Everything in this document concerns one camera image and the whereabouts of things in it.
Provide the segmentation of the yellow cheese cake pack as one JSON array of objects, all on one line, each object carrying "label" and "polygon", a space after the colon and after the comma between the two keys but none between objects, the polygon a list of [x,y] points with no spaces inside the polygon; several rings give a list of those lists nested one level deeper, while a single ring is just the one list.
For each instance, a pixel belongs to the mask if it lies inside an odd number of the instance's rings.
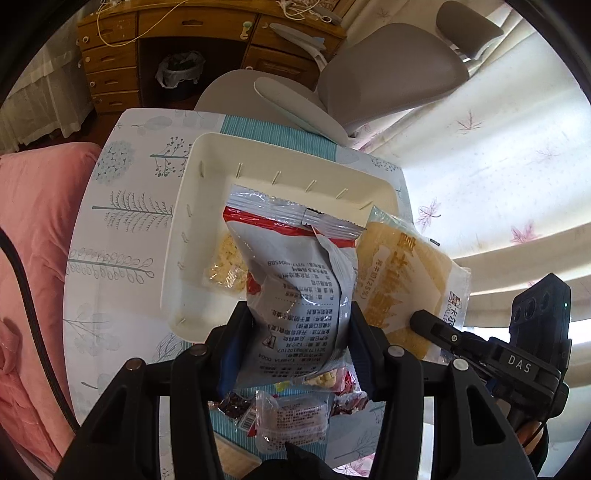
[{"label": "yellow cheese cake pack", "polygon": [[415,227],[373,207],[356,242],[358,277],[353,299],[370,326],[418,359],[446,364],[451,355],[410,328],[412,315],[426,310],[453,327],[465,323],[471,271],[459,266]]}]

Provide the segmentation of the clear printed pastry pack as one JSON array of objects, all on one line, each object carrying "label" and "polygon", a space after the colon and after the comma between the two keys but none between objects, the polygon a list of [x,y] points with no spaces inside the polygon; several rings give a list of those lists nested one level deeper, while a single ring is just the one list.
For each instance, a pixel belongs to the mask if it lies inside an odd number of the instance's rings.
[{"label": "clear printed pastry pack", "polygon": [[311,392],[274,397],[256,391],[256,448],[273,454],[290,443],[324,443],[329,430],[331,395]]}]

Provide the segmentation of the rice cracker clear pack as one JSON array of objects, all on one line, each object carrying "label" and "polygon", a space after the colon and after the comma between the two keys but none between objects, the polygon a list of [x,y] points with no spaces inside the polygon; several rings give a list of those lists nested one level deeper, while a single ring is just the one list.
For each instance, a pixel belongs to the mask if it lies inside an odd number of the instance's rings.
[{"label": "rice cracker clear pack", "polygon": [[209,281],[220,287],[238,292],[245,289],[249,270],[231,234],[225,233],[221,238],[214,262],[205,273]]}]

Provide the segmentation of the silver red snack bag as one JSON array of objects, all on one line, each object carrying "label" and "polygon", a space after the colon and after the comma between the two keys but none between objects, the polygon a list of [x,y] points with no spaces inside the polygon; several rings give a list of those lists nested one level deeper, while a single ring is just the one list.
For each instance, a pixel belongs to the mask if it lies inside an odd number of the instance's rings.
[{"label": "silver red snack bag", "polygon": [[249,270],[246,302],[257,322],[236,384],[342,367],[363,227],[238,185],[222,217]]}]

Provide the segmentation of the brown paper snack pack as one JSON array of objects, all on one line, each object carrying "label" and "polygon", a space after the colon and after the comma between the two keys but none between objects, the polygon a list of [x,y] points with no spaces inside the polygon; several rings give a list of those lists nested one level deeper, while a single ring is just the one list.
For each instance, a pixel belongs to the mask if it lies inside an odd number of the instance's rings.
[{"label": "brown paper snack pack", "polygon": [[242,479],[262,464],[259,457],[235,443],[229,442],[217,434],[214,435],[214,440],[224,474],[235,479]]}]

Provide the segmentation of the red white small sachet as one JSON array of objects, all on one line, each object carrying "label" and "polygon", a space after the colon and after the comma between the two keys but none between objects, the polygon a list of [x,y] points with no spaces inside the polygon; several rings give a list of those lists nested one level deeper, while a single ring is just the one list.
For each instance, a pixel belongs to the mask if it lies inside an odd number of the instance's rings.
[{"label": "red white small sachet", "polygon": [[256,437],[256,402],[251,402],[249,408],[236,423],[238,431],[242,431],[249,438]]}]

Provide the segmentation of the white plastic storage bin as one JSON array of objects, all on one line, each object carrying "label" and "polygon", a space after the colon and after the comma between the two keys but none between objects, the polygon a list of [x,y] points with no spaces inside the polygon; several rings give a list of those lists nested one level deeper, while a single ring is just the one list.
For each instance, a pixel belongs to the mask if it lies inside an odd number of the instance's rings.
[{"label": "white plastic storage bin", "polygon": [[224,212],[233,187],[290,200],[342,220],[366,225],[380,208],[406,207],[397,167],[346,149],[335,160],[221,133],[198,137],[174,206],[161,282],[160,308],[172,333],[192,343],[228,322],[245,289],[226,287],[228,248],[235,246]]}]

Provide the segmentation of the floral curtain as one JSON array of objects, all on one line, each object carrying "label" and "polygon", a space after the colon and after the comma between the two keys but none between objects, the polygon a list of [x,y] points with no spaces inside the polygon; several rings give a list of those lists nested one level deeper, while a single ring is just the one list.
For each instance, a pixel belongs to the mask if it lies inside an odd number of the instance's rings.
[{"label": "floral curtain", "polygon": [[503,33],[453,94],[363,126],[356,144],[400,166],[415,222],[472,273],[467,325],[506,336],[513,298],[548,273],[572,291],[563,414],[541,473],[590,423],[590,5],[475,1]]}]

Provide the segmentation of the patterned tablecloth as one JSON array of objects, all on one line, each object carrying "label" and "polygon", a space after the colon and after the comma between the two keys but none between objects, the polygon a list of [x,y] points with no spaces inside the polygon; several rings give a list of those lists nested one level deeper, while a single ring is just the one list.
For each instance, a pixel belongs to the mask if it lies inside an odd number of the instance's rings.
[{"label": "patterned tablecloth", "polygon": [[388,181],[404,219],[413,217],[403,172],[388,161],[265,121],[188,110],[125,111],[87,184],[66,265],[64,352],[78,420],[126,360],[157,363],[186,348],[161,316],[161,279],[185,163],[195,139],[207,132],[351,164]]}]

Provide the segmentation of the pink bed quilt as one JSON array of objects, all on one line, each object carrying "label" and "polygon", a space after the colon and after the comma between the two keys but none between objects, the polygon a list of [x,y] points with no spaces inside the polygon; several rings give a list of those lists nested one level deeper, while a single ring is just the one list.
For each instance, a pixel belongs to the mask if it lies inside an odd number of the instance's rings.
[{"label": "pink bed quilt", "polygon": [[[67,378],[62,332],[66,262],[78,210],[100,148],[74,142],[1,158],[1,227],[24,265],[59,385]],[[1,425],[56,468],[73,432],[36,352],[14,272],[1,261]]]}]

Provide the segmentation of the grey office chair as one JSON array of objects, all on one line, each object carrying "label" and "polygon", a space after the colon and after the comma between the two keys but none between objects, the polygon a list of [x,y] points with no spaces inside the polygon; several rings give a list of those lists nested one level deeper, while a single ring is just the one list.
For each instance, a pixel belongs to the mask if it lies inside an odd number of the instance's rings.
[{"label": "grey office chair", "polygon": [[436,27],[439,33],[433,35],[409,24],[388,24],[327,60],[317,40],[273,23],[274,33],[315,59],[317,87],[239,69],[214,80],[195,107],[294,127],[349,147],[364,125],[452,94],[469,79],[468,61],[480,59],[504,34],[457,1],[439,8]]}]

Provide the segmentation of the lace covered piano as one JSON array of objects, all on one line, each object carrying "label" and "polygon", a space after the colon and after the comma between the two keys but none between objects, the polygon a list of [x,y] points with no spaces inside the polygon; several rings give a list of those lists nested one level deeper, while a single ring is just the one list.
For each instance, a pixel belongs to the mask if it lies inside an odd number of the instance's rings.
[{"label": "lace covered piano", "polygon": [[75,43],[47,42],[27,65],[1,107],[1,152],[19,150],[58,130],[81,129],[92,110]]}]

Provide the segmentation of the trash bin under desk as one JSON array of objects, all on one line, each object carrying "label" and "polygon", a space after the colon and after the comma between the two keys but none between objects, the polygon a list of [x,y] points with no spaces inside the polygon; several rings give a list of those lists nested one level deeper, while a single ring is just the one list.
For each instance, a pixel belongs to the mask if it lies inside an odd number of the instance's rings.
[{"label": "trash bin under desk", "polygon": [[204,57],[198,52],[174,54],[158,65],[155,79],[164,89],[175,89],[182,82],[196,84],[204,70]]}]

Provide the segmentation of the wooden desk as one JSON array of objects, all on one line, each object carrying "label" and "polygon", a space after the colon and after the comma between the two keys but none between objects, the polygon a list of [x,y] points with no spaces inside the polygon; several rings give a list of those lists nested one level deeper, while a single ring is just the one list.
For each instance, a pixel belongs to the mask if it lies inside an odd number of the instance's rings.
[{"label": "wooden desk", "polygon": [[[288,17],[274,1],[123,1],[105,6],[77,25],[77,43],[94,108],[115,114],[129,108],[190,109],[222,74],[256,70],[314,89],[320,68],[311,54],[273,31],[280,24],[311,36],[331,59],[346,32],[305,13]],[[195,81],[166,89],[158,67],[173,56],[204,60]]]}]

